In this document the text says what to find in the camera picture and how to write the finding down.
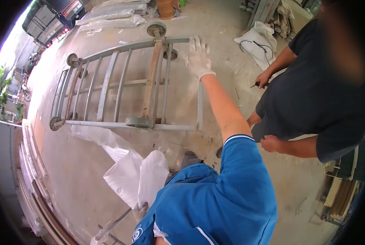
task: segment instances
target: white work glove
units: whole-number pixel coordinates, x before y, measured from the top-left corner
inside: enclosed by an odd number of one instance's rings
[[[142,209],[139,210],[139,203],[136,203],[135,208],[133,208],[132,213],[133,213],[133,217],[136,220],[136,223],[139,223],[142,218],[144,218],[147,214],[147,209],[148,209],[148,203],[145,202],[143,204]]]
[[[205,44],[203,38],[195,36],[194,38],[190,38],[189,40],[189,55],[186,53],[183,54],[183,59],[185,60],[185,64],[188,69],[197,76],[199,80],[202,79],[204,75],[213,74],[216,76],[216,73],[211,70],[211,60],[208,57],[209,54],[209,46]]]

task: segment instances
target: truck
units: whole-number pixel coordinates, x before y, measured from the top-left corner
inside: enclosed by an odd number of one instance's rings
[[[23,24],[23,30],[38,44],[48,48],[75,26],[86,10],[79,0],[36,0]]]

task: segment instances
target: hand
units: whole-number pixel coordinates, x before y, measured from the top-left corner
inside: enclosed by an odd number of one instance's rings
[[[143,204],[142,209],[139,210],[139,203],[136,203],[135,208],[133,208],[132,213],[133,213],[133,217],[135,218],[136,222],[139,223],[142,218],[144,218],[147,214],[147,209],[148,209],[148,203],[145,202]]]
[[[265,135],[264,139],[260,140],[261,146],[268,152],[279,152],[282,140],[274,135]]]
[[[202,79],[204,75],[213,74],[216,75],[214,71],[211,70],[211,60],[208,57],[209,46],[205,44],[203,38],[199,39],[198,36],[190,38],[189,40],[189,55],[183,54],[183,59],[188,69],[197,76],[199,80]]]
[[[259,81],[260,82],[259,88],[262,89],[264,88],[265,85],[268,84],[268,81],[270,80],[271,76],[272,75],[268,74],[267,71],[264,71],[256,78],[255,82]]]

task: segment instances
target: metal cart frame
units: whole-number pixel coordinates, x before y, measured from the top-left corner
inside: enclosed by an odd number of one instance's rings
[[[85,58],[78,58],[76,54],[70,54],[67,58],[67,64],[70,66],[69,69],[62,71],[60,79],[56,86],[55,95],[53,98],[53,104],[51,109],[51,118],[49,121],[50,129],[53,131],[58,130],[64,124],[70,125],[86,125],[86,126],[98,126],[105,128],[147,128],[152,130],[189,130],[189,131],[201,131],[203,127],[203,84],[199,82],[198,87],[198,107],[197,107],[197,125],[171,125],[166,124],[166,100],[168,95],[168,83],[169,83],[169,68],[170,61],[174,60],[178,56],[178,52],[173,49],[174,43],[188,43],[190,37],[164,37],[166,34],[166,26],[161,22],[154,22],[147,28],[147,33],[155,37],[151,40],[134,42],[111,49],[107,49]],[[128,69],[128,64],[131,58],[133,50],[143,49],[148,47],[154,47],[150,70],[147,79],[125,81]],[[126,57],[124,68],[119,83],[110,83],[113,70],[116,65],[116,60],[122,52],[128,52]],[[111,56],[111,60],[107,67],[104,82],[102,86],[94,86],[98,71],[101,65],[101,61],[104,57]],[[166,61],[165,79],[161,81],[162,61],[163,58]],[[87,76],[87,68],[90,62],[97,61],[97,66],[91,80],[90,87],[82,89],[83,79]],[[73,75],[73,81],[69,88],[68,84]],[[79,87],[77,91],[75,86],[78,79]],[[159,86],[164,85],[164,96],[162,101],[162,112],[161,118],[157,118],[157,107],[158,107],[158,95]],[[119,111],[121,105],[122,91],[124,87],[130,86],[146,86],[144,95],[142,116],[141,117],[128,117],[125,123],[118,122]],[[107,99],[107,93],[109,89],[118,88],[116,105],[114,109],[114,121],[104,121],[105,105]],[[95,91],[101,91],[101,96],[98,104],[97,121],[88,121],[89,104],[91,101],[92,93]],[[77,104],[79,95],[87,94],[86,108],[84,111],[83,121],[78,120]],[[71,111],[73,96],[76,95],[73,103],[73,111]],[[65,106],[65,113],[63,114],[63,105],[65,98],[67,103]]]

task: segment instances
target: blue shirt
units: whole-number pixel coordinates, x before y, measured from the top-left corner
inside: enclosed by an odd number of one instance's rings
[[[221,173],[194,164],[175,174],[136,226],[132,242],[153,244],[156,222],[172,245],[268,244],[277,220],[274,188],[255,140],[224,144]]]

